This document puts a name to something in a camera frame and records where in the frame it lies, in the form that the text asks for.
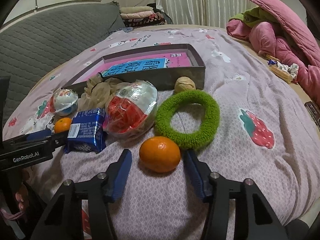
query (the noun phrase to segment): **green fuzzy ring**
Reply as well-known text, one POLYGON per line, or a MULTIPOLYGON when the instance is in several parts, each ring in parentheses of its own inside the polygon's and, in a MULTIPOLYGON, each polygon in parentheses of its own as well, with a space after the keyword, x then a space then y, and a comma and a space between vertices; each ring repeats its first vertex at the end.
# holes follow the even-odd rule
POLYGON ((182 149, 199 149, 208 145, 213 140, 219 122, 220 110, 217 102, 201 90, 188 90, 169 97, 161 104, 156 115, 157 131, 182 149), (200 104, 205 109, 200 128, 194 133, 180 133, 170 125, 178 108, 187 104, 200 104))

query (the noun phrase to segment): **orange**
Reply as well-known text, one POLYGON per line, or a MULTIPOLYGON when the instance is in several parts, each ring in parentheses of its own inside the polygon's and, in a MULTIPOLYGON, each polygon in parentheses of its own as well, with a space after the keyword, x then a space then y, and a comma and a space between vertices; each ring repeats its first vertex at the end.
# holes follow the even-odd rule
POLYGON ((139 157, 147 168, 160 173, 174 170, 181 159, 178 145, 163 136, 144 141, 139 149, 139 157))
POLYGON ((54 125, 54 132, 59 133, 59 132, 64 132, 68 131, 70 129, 72 119, 69 117, 64 117, 56 122, 54 125))

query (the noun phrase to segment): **curtain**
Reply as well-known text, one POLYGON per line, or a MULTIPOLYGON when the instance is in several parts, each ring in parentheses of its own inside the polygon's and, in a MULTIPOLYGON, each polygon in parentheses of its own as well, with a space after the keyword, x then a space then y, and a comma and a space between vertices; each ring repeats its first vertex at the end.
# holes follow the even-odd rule
POLYGON ((248 0, 156 0, 174 24, 196 24, 225 28, 229 18, 252 8, 248 0))

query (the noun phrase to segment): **stack of folded blankets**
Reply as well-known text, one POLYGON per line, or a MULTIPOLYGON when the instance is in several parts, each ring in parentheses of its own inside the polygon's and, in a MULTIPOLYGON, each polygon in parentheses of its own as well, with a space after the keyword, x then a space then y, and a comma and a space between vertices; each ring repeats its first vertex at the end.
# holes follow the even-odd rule
POLYGON ((134 29, 167 24, 163 15, 159 12, 155 13, 149 6, 121 7, 120 14, 124 25, 134 29))

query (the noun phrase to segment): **gray quilted headboard cover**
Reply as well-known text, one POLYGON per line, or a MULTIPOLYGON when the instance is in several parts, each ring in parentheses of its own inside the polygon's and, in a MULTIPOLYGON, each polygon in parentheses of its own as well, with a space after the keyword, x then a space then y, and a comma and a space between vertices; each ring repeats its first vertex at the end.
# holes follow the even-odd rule
POLYGON ((124 27, 111 2, 47 10, 1 32, 0 76, 11 76, 4 124, 44 75, 124 27))

